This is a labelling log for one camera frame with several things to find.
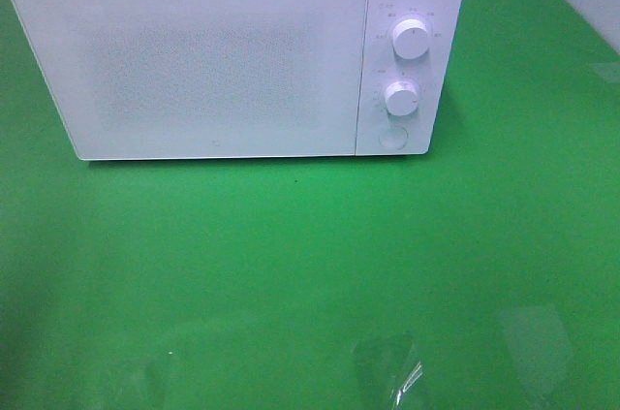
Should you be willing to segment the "round white door button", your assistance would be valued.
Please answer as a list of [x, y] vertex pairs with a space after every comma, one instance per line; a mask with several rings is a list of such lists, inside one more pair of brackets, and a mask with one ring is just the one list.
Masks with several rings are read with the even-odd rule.
[[379, 143], [382, 147], [391, 150], [399, 150], [405, 147], [409, 138], [408, 131], [400, 126], [386, 128], [379, 135]]

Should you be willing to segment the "white microwave knob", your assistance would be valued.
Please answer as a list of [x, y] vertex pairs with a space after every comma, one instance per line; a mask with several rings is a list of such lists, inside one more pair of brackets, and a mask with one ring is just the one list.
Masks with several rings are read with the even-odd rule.
[[415, 83], [393, 82], [385, 90], [387, 112], [398, 117], [412, 114], [418, 109], [419, 97], [419, 88]]
[[392, 47], [397, 56], [405, 60], [417, 59], [430, 48], [430, 29], [420, 17], [408, 17], [391, 29]]

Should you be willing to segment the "white microwave door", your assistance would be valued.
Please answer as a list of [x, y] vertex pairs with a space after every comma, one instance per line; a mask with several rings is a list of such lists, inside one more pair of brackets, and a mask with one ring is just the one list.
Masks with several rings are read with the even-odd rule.
[[13, 0], [83, 160], [351, 155], [366, 0]]

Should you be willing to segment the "clear tape patch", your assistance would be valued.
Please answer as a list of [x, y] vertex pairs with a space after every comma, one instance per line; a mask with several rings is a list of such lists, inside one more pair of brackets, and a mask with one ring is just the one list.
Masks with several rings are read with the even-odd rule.
[[372, 337], [353, 349], [363, 409], [430, 409], [424, 369], [410, 331]]

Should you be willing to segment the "white microwave oven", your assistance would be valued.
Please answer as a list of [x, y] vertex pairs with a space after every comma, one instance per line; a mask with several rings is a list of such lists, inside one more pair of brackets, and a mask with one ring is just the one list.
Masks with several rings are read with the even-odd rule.
[[413, 155], [462, 0], [11, 0], [84, 161]]

